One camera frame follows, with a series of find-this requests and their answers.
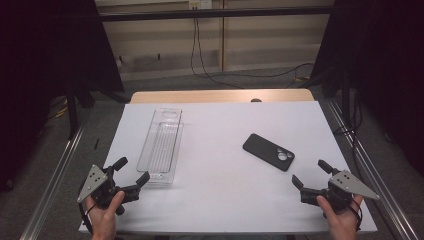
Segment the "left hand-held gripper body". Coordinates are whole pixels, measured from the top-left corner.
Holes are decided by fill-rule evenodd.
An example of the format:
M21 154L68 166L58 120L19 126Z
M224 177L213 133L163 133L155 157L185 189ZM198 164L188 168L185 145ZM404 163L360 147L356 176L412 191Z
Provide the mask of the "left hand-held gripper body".
M107 168L99 168L97 165L92 165L87 178L80 188L77 197L77 203L82 204L83 201L91 196L97 206L101 209L107 209L114 196L119 192L124 192L124 199L119 205L115 213L122 215L125 212L123 205L128 202L137 201L140 194L140 181L137 180L135 185L127 187L119 187L114 179L114 173L119 171L123 164L113 164Z

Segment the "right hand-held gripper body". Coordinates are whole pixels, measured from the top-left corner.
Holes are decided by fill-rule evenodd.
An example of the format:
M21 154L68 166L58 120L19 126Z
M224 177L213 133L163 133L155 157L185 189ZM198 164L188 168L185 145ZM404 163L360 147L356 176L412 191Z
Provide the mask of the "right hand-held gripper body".
M380 196L360 181L349 171L340 171L328 180L328 187L324 189L306 188L300 183L300 201L318 206L317 197L323 196L334 211L342 211L354 202L353 196L361 195L365 198L379 200Z

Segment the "black phone case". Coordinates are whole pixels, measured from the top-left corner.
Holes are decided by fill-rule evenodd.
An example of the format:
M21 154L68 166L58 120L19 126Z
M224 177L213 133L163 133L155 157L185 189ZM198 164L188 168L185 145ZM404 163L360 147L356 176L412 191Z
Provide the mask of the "black phone case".
M251 134L242 145L248 153L286 172L295 159L295 154L257 134Z

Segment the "person's left hand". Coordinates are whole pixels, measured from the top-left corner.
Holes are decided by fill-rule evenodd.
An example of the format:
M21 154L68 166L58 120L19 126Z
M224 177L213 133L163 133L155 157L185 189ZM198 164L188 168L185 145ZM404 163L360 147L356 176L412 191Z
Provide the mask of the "person's left hand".
M119 191L112 199L107 209L100 209L95 205L91 196L85 199L85 203L91 208L89 218L92 224L92 240L114 240L116 236L115 212L121 205L125 193Z

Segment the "person's right hand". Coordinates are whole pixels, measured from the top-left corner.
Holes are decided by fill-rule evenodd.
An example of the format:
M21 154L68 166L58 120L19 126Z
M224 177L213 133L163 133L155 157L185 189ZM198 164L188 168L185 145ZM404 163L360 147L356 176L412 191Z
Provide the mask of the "person's right hand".
M330 203L323 197L317 197L317 203L327 217L328 229L332 240L357 240L356 213L363 200L361 195L355 195L351 204L351 210L336 214Z

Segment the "clear plastic tray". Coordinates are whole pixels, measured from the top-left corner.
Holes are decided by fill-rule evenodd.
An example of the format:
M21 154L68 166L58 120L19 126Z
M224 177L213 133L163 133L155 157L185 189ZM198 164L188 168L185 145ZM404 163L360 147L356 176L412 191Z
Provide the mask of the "clear plastic tray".
M150 174L150 183L173 183L182 133L181 109L154 111L137 165L138 172Z

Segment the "black metal stand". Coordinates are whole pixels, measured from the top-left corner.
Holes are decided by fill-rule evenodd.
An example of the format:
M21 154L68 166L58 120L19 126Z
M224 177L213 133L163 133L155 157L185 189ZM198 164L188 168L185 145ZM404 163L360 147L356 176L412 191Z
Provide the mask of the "black metal stand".
M77 114L76 94L70 82L68 82L66 85L66 100L70 126L68 139L71 140L77 134L77 131L79 129L79 120Z

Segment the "white table board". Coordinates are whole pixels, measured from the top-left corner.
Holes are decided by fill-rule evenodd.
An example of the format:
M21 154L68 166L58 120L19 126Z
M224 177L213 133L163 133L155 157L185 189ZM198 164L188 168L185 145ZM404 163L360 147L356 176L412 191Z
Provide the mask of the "white table board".
M347 163L316 101L181 104L183 132L174 180L146 184L117 219L121 233L303 234L327 229L321 210L292 184L326 187L325 160ZM295 155L281 171L243 149L256 133Z

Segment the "wooden table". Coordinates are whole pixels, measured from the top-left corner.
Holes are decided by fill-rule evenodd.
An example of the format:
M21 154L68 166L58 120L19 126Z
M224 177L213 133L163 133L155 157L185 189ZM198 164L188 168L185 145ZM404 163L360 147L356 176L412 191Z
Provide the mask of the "wooden table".
M139 91L132 95L131 104L138 103L217 103L217 102L287 102L314 101L308 89L236 89Z

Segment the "black curtain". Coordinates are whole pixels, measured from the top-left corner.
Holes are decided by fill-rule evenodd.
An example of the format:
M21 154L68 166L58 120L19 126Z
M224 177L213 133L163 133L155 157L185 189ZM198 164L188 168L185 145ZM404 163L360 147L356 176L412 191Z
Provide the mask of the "black curtain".
M95 0L0 0L0 192L25 165L51 101L123 83Z
M424 177L424 0L334 0L312 79L347 79Z

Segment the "black horizontal bar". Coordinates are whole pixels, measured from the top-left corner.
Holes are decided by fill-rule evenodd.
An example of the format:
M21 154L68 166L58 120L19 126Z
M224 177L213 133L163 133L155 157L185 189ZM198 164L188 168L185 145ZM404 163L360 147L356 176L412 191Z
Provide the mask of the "black horizontal bar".
M226 17L320 15L320 14L330 14L333 10L334 8L332 6L178 10L178 11L136 12L136 13L108 13L108 14L100 14L98 16L98 19L102 22L118 22L118 21L202 19L202 18L226 18Z

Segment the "metal floor rail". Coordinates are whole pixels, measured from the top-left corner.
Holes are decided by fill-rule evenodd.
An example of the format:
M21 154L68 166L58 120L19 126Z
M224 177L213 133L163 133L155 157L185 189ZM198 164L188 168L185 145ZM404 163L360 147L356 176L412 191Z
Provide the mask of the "metal floor rail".
M21 234L19 240L37 240L45 220L52 207L54 199L57 195L60 184L63 180L65 171L78 147L79 141L83 134L84 127L80 126L73 136L68 140L67 145L58 161L58 164L50 178L50 181L33 211L26 227Z
M356 136L356 131L350 130L348 128L347 123L342 118L342 111L339 105L334 100L329 100L327 104L339 128L343 131L343 136L351 146L354 162L362 167L372 186L380 196L380 201L384 206L389 219L394 224L395 229L399 233L400 239L420 240L407 215L398 204L397 200L373 164L372 159L369 157L368 153L363 147L363 144Z

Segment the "white wall socket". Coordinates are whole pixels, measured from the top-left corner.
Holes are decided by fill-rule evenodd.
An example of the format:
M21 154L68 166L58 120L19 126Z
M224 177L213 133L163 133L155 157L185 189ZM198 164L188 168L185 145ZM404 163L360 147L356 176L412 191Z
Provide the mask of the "white wall socket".
M212 0L189 0L190 10L210 10L212 8Z

